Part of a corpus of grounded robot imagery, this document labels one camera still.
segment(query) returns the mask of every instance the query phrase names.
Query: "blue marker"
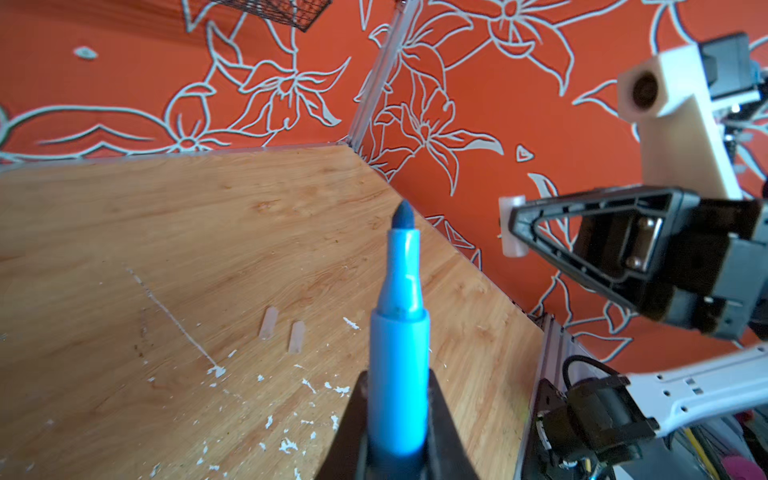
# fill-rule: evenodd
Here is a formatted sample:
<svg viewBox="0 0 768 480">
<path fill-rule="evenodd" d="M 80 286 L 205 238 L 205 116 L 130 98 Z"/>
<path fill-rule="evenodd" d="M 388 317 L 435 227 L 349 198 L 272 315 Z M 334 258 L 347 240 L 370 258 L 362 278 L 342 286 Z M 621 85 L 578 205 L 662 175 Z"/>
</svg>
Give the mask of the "blue marker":
<svg viewBox="0 0 768 480">
<path fill-rule="evenodd" d="M 387 236 L 386 277 L 371 314 L 368 370 L 370 465 L 387 478 L 415 478 L 424 465 L 429 312 L 419 279 L 420 232 L 403 201 Z"/>
</svg>

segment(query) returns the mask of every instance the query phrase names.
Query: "white debris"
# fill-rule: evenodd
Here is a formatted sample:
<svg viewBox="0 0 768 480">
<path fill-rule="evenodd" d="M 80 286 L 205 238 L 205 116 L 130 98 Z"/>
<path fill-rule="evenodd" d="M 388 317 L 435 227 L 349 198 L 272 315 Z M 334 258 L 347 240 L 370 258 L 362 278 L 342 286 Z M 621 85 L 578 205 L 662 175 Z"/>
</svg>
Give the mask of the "white debris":
<svg viewBox="0 0 768 480">
<path fill-rule="evenodd" d="M 312 390 L 312 393 L 317 393 L 317 391 L 315 391 L 315 389 L 314 389 L 314 388 L 312 388 L 312 385 L 310 384 L 310 381 L 309 381 L 309 380 L 307 380 L 307 379 L 301 379 L 301 384 L 302 384 L 302 385 L 306 385 L 306 386 L 308 386 L 308 387 L 310 388 L 310 390 Z"/>
<path fill-rule="evenodd" d="M 344 321 L 346 322 L 347 325 L 351 326 L 353 329 L 360 330 L 360 327 L 357 326 L 357 323 L 354 323 L 352 320 L 344 317 Z"/>
<path fill-rule="evenodd" d="M 290 452 L 288 452 L 290 449 L 294 449 L 297 452 L 299 451 L 299 447 L 296 443 L 291 442 L 288 438 L 283 439 L 283 441 L 280 442 L 280 451 L 285 452 L 286 455 L 290 455 Z"/>
</svg>

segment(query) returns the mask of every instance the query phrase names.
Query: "wood grain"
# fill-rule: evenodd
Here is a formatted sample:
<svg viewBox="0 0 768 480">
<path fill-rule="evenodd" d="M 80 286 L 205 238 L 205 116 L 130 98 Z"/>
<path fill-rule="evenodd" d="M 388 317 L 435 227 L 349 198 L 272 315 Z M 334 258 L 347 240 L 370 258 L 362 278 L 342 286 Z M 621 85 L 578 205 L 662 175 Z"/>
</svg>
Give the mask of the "wood grain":
<svg viewBox="0 0 768 480">
<path fill-rule="evenodd" d="M 312 478 L 335 389 L 366 368 L 399 201 L 347 147 L 1 176 L 0 474 Z M 511 477 L 541 331 L 418 226 L 432 368 L 478 473 Z"/>
</svg>

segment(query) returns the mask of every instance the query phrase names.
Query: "wire basket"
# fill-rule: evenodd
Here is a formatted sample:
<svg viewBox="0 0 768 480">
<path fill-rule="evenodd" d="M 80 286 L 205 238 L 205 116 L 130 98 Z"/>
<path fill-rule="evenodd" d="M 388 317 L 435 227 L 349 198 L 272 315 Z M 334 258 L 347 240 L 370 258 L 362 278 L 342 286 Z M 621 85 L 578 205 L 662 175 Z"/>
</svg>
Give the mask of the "wire basket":
<svg viewBox="0 0 768 480">
<path fill-rule="evenodd" d="M 216 0 L 273 22 L 307 31 L 332 0 Z"/>
</svg>

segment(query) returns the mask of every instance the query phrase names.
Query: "heart-shaped drawing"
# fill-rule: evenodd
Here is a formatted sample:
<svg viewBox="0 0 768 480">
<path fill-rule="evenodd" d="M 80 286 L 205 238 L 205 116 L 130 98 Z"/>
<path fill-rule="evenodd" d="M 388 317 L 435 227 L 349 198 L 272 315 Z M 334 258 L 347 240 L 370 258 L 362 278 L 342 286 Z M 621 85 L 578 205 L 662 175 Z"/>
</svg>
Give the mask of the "heart-shaped drawing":
<svg viewBox="0 0 768 480">
<path fill-rule="evenodd" d="M 525 147 L 522 146 L 522 144 L 518 145 L 517 150 L 515 151 L 515 154 L 518 158 L 518 163 L 533 160 L 536 156 L 531 153 L 531 151 Z"/>
</svg>

